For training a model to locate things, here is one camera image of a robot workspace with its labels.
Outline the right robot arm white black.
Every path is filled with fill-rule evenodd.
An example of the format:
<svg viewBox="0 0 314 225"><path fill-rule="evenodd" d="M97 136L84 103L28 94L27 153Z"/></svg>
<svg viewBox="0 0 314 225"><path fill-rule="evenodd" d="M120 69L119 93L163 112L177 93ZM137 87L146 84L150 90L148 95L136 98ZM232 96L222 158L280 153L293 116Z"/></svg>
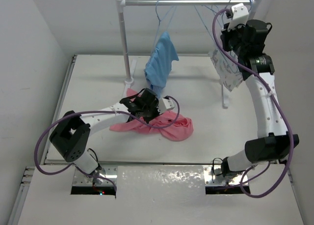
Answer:
<svg viewBox="0 0 314 225"><path fill-rule="evenodd" d="M258 133L256 139L245 143L244 150L223 159L221 171L224 177L261 162L282 160L290 150L287 126L273 103L276 94L273 61L263 52L272 24L249 20L233 29L228 27L229 24L225 24L222 29L222 47L237 55L237 66L253 101Z"/></svg>

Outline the pink t shirt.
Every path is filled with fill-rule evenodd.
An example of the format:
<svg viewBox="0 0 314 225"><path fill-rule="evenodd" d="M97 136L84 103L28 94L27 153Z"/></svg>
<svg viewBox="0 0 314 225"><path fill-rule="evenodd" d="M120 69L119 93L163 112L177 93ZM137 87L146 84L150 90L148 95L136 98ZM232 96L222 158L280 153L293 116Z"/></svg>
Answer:
<svg viewBox="0 0 314 225"><path fill-rule="evenodd" d="M137 92L128 89L127 96L130 97ZM167 111L159 114L158 117L146 123L143 118L137 121L133 118L126 123L118 123L111 126L109 129L114 132L135 131L139 134L161 134L164 138L170 141L183 141L189 138L194 129L190 118L184 117L173 111Z"/></svg>

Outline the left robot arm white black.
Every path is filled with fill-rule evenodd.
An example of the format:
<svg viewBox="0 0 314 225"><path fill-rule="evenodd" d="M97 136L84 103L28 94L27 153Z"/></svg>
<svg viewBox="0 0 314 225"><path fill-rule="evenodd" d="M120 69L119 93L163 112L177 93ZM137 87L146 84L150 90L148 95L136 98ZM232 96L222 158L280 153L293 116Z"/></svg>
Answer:
<svg viewBox="0 0 314 225"><path fill-rule="evenodd" d="M144 89L134 98L123 98L110 107L88 114L67 112L67 119L57 124L50 142L67 163L73 163L88 175L98 176L100 165L86 150L88 139L94 133L118 123L127 123L133 116L149 123L161 114L162 100L150 89Z"/></svg>

